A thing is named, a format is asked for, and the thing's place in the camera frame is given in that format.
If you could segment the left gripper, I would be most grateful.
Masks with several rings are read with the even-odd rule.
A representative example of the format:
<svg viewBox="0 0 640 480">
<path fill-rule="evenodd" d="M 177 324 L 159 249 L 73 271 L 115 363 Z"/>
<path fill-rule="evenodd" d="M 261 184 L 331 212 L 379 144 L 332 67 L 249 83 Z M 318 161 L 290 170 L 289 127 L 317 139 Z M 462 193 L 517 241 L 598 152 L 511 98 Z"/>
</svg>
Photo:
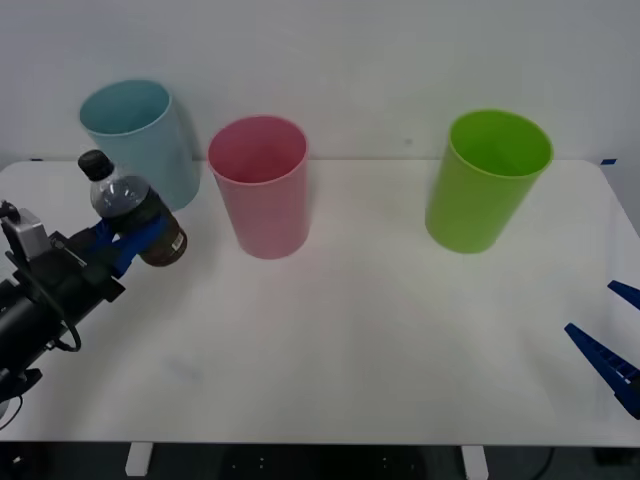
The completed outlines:
<svg viewBox="0 0 640 480">
<path fill-rule="evenodd" d="M 121 278 L 133 259 L 152 247 L 167 227 L 168 219 L 159 216 L 120 238 L 109 222 L 101 219 L 93 227 L 92 254 L 82 250 L 84 240 L 68 239 L 56 232 L 49 239 L 49 247 L 29 259 L 15 240 L 14 277 L 29 300 L 52 313 L 56 321 L 75 326 L 98 305 L 112 303 L 124 293 L 125 287 L 116 278 Z M 115 256 L 114 274 L 111 266 L 95 255 Z"/>
</svg>

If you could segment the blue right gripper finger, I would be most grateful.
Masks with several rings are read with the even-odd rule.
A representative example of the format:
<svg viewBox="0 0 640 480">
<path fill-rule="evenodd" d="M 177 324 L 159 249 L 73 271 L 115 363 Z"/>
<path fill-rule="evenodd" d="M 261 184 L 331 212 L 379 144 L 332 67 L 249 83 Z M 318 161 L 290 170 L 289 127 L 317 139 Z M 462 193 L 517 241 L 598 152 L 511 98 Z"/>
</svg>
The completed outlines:
<svg viewBox="0 0 640 480">
<path fill-rule="evenodd" d="M 606 382 L 614 397 L 635 419 L 639 418 L 639 369 L 586 334 L 573 323 L 564 328 L 586 360 Z"/>
<path fill-rule="evenodd" d="M 630 285 L 621 283 L 619 281 L 611 281 L 607 288 L 623 298 L 625 301 L 634 306 L 637 310 L 640 309 L 640 290 Z"/>
</svg>

